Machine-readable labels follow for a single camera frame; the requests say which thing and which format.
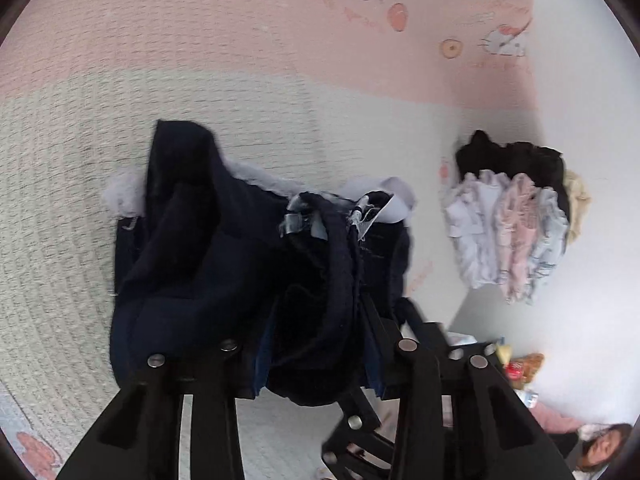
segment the beige clothing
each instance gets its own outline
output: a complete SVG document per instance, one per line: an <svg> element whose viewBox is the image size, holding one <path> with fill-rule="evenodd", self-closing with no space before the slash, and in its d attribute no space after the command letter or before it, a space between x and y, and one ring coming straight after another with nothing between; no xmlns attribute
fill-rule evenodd
<svg viewBox="0 0 640 480"><path fill-rule="evenodd" d="M571 223L569 224L569 231L566 237L566 243L568 245L580 236L582 220L589 209L591 195L589 195L582 177L571 170L564 172L564 188L569 197L569 208L571 211Z"/></svg>

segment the black clothing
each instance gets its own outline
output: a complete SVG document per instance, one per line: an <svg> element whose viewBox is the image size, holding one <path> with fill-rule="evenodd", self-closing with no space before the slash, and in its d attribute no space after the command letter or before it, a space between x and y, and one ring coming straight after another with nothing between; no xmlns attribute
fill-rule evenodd
<svg viewBox="0 0 640 480"><path fill-rule="evenodd" d="M506 173L513 178L525 173L536 187L552 187L558 194L558 207L571 221L569 198L564 188L562 154L551 148L540 148L530 142L513 142L500 146L482 130L476 130L469 143L456 152L460 181L467 173L479 176L481 170Z"/></svg>
<svg viewBox="0 0 640 480"><path fill-rule="evenodd" d="M377 385L360 314L367 287L394 319L409 261L407 228L373 224L364 240L326 198L302 193L327 240L281 236L289 200L234 178L206 128L158 121L144 218L116 232L111 365L119 384L154 353L167 357L243 341L264 321L250 360L252 395L266 385L301 405Z"/></svg>
<svg viewBox="0 0 640 480"><path fill-rule="evenodd" d="M577 468L578 460L582 456L582 447L584 445L578 434L575 431L573 433L551 433L549 437L556 444L569 469L574 471Z"/></svg>

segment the pink blanket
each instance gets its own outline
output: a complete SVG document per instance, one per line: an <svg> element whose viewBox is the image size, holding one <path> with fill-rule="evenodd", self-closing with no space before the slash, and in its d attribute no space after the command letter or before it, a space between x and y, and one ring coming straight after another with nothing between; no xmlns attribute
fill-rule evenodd
<svg viewBox="0 0 640 480"><path fill-rule="evenodd" d="M584 425L581 420L561 415L541 402L536 403L530 411L546 433L571 433Z"/></svg>
<svg viewBox="0 0 640 480"><path fill-rule="evenodd" d="M532 0L63 0L26 9L0 97L117 68L303 75L465 108L534 108ZM40 48L22 49L37 36Z"/></svg>

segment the dark hair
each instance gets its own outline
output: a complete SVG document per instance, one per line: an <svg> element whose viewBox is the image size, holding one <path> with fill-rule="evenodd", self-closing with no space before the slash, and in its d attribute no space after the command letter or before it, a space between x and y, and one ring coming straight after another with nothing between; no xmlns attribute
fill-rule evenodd
<svg viewBox="0 0 640 480"><path fill-rule="evenodd" d="M614 452L611 453L611 456L609 458L607 458L606 460L603 460L602 462L594 464L594 465L581 467L580 471L584 471L584 472L587 472L587 473L596 472L596 471L599 471L600 469L602 469L604 466L609 465L611 462L613 462L616 459L616 457L620 454L620 452L622 451L622 448L625 447L626 441L629 439L629 436L631 435L631 430L632 429L633 429L633 427L631 426L631 424L613 424L612 426L609 426L607 428L607 431L605 431L603 434L610 433L611 431L619 432L620 433L620 444L614 450ZM590 449L591 446L593 446L593 444L595 444L597 439L598 438L596 437L596 438L594 438L592 440L589 440L589 441L585 442L582 445L582 456L585 456L587 454L588 450Z"/></svg>

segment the cartoon cat print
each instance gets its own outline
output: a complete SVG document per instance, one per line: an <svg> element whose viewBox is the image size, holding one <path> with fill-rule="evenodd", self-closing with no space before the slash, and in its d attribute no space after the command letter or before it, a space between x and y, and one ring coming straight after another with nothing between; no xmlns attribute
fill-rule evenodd
<svg viewBox="0 0 640 480"><path fill-rule="evenodd" d="M489 54L524 56L527 51L527 31L525 28L501 25L482 39L481 46Z"/></svg>

